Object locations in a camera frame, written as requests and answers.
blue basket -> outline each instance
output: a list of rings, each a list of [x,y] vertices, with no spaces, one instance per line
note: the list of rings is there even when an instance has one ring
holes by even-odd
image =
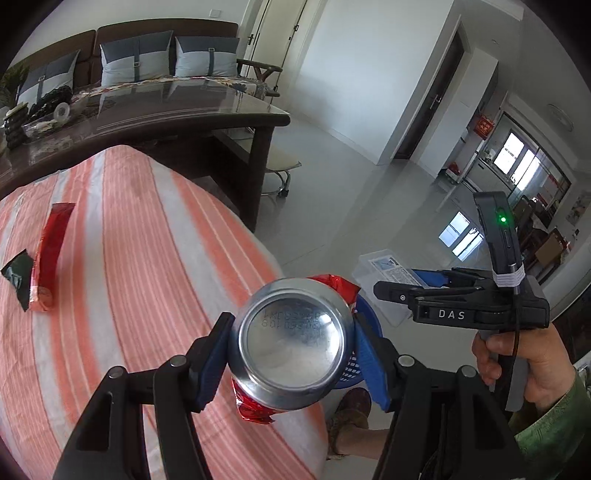
[[[369,306],[369,303],[367,303],[367,300],[365,300],[365,298],[363,298],[361,295],[357,295],[355,311],[362,313],[363,316],[365,316],[365,319],[368,321],[369,326],[372,328],[374,333],[376,333],[379,337],[383,336],[382,327],[379,324],[378,317],[376,316],[372,307]],[[335,385],[335,389],[338,390],[340,388],[349,388],[362,381],[363,375],[361,374],[361,370],[357,364],[355,352],[353,352],[351,354],[351,358],[349,359],[349,363],[345,367],[345,371],[341,375],[340,380]]]

red decoration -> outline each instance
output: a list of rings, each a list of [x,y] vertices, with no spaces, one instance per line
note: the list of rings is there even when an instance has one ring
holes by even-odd
[[[492,129],[495,127],[495,124],[492,120],[489,120],[484,115],[481,115],[478,119],[476,126],[474,127],[474,131],[483,139],[486,140],[488,136],[491,134]]]
[[[54,203],[41,233],[33,271],[29,308],[35,312],[48,312],[53,307],[56,290],[57,259],[60,256],[66,228],[75,203]]]
[[[462,174],[456,162],[450,163],[447,169],[450,170],[452,173],[456,174],[458,177]]]

wooden table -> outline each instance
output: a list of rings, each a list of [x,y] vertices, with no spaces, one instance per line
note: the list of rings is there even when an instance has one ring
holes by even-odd
[[[187,178],[212,176],[254,231],[273,130],[289,123],[282,110],[208,80],[125,86],[91,96],[72,124],[6,151],[0,157],[0,199],[105,148],[127,144]],[[219,133],[243,127],[255,131],[248,158]]]
[[[76,207],[57,263],[53,310],[24,312],[13,286],[0,279],[2,480],[51,479],[110,368],[147,370],[186,352],[221,312],[238,312],[252,292],[283,276],[221,202],[123,145],[7,197],[0,265],[36,250],[54,202]],[[143,432],[147,478],[156,480],[165,477],[153,411],[146,410]],[[274,420],[262,427],[240,418],[226,369],[194,422],[210,478],[319,479],[327,450],[321,404]],[[10,474],[18,472],[11,454],[27,478]]]

gray pillow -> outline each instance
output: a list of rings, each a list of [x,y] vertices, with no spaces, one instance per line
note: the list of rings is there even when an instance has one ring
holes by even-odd
[[[237,77],[239,38],[177,37],[177,77]]]
[[[74,68],[80,50],[30,70],[18,95],[18,103],[28,103],[29,108],[52,90],[65,85],[73,88]]]
[[[103,87],[170,75],[168,48],[173,31],[150,33],[100,45]]]

doorway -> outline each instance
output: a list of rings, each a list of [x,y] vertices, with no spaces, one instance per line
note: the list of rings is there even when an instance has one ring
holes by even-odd
[[[439,71],[435,75],[433,84],[429,89],[427,97],[425,98],[421,108],[418,110],[408,132],[404,136],[398,151],[394,158],[409,160],[413,152],[417,148],[418,143],[425,134],[429,123],[433,119],[433,115],[437,111],[443,95],[447,91],[452,78],[464,55],[464,46],[462,39],[458,32],[453,37],[452,43],[449,46],[445,58],[439,67]]]
[[[248,38],[245,57],[283,67],[291,42],[299,29],[307,0],[264,0],[257,15],[252,34]],[[245,76],[254,77],[251,67]],[[279,91],[280,73],[273,73],[267,85]]]

